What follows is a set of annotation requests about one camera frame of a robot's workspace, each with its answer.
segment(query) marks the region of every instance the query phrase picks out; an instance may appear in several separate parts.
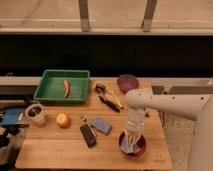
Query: banana peel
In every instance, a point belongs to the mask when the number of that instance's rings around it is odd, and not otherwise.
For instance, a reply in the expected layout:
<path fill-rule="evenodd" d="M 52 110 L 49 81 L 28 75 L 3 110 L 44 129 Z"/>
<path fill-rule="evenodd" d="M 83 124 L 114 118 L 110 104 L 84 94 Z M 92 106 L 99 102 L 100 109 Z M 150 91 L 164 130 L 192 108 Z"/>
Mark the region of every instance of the banana peel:
<path fill-rule="evenodd" d="M 114 105 L 118 106 L 120 109 L 124 108 L 123 104 L 118 99 L 118 97 L 114 94 L 113 91 L 111 91 L 111 90 L 105 91 L 104 96 L 107 98 L 107 100 L 109 100 Z"/>

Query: green plastic tray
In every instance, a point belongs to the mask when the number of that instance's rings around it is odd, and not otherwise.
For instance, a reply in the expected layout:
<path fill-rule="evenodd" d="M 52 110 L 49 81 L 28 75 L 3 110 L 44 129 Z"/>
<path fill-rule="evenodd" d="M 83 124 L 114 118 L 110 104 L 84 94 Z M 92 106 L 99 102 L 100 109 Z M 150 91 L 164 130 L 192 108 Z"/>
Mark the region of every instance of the green plastic tray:
<path fill-rule="evenodd" d="M 83 103 L 87 99 L 90 72 L 86 70 L 45 70 L 34 99 L 46 103 Z M 64 97 L 64 80 L 70 93 Z"/>

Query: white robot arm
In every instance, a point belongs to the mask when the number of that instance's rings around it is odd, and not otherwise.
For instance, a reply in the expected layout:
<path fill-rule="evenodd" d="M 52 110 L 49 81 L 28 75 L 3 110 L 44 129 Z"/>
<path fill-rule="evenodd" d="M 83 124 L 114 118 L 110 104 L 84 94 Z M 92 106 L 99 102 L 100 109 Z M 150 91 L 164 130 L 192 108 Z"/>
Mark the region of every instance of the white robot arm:
<path fill-rule="evenodd" d="M 127 143 L 135 144 L 143 129 L 145 108 L 154 108 L 195 120 L 188 161 L 188 171 L 213 171 L 213 96 L 153 95 L 143 89 L 129 91 L 126 96 L 128 114 L 124 125 Z"/>

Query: maroon bowl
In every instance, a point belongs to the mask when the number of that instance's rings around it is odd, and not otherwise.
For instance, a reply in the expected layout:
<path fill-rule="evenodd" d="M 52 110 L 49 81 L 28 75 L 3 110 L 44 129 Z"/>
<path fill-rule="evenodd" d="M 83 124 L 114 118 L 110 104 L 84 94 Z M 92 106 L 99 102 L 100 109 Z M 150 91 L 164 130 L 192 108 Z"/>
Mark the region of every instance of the maroon bowl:
<path fill-rule="evenodd" d="M 120 135 L 120 137 L 119 137 L 119 147 L 120 147 L 120 150 L 121 150 L 121 142 L 122 142 L 123 138 L 125 138 L 124 132 L 122 132 L 121 135 Z M 128 153 L 127 154 L 127 153 L 125 153 L 125 152 L 123 152 L 121 150 L 122 153 L 125 154 L 128 157 L 139 157 L 139 156 L 141 156 L 145 152 L 145 149 L 146 149 L 146 140 L 145 140 L 145 138 L 144 138 L 143 135 L 141 135 L 141 137 L 138 140 L 137 144 L 140 147 L 140 151 L 138 151 L 136 154 L 135 153 Z"/>
<path fill-rule="evenodd" d="M 124 93 L 128 92 L 129 90 L 133 90 L 138 88 L 139 81 L 138 79 L 130 74 L 123 74 L 120 75 L 117 79 L 117 84 L 120 90 Z"/>

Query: white container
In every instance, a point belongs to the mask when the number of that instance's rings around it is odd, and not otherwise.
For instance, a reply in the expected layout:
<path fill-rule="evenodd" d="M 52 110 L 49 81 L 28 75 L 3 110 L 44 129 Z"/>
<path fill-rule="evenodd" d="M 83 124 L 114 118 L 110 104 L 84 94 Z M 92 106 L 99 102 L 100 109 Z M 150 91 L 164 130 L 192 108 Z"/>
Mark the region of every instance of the white container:
<path fill-rule="evenodd" d="M 30 119 L 36 125 L 42 125 L 46 121 L 46 115 L 43 113 L 43 106 L 41 104 L 32 104 L 25 110 L 25 116 Z"/>

